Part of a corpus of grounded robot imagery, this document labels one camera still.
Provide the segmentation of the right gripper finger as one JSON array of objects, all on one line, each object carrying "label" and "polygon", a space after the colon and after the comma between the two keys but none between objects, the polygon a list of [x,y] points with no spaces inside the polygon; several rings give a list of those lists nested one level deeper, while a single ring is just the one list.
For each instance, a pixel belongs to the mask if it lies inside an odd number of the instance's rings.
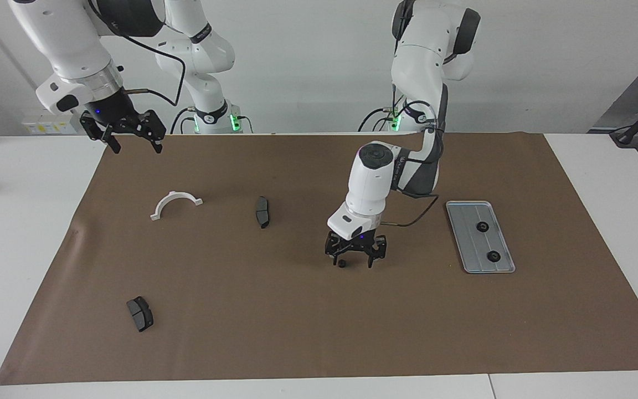
[{"label": "right gripper finger", "polygon": [[117,142],[116,137],[113,135],[112,125],[106,126],[104,130],[101,129],[98,122],[89,111],[84,111],[81,116],[79,116],[79,122],[87,136],[92,141],[101,141],[115,154],[119,154],[121,151],[121,145]]},{"label": "right gripper finger", "polygon": [[154,151],[157,154],[161,154],[163,150],[162,141],[166,136],[167,129],[154,110],[149,110],[143,114],[129,115],[127,124],[132,134],[147,140]]}]

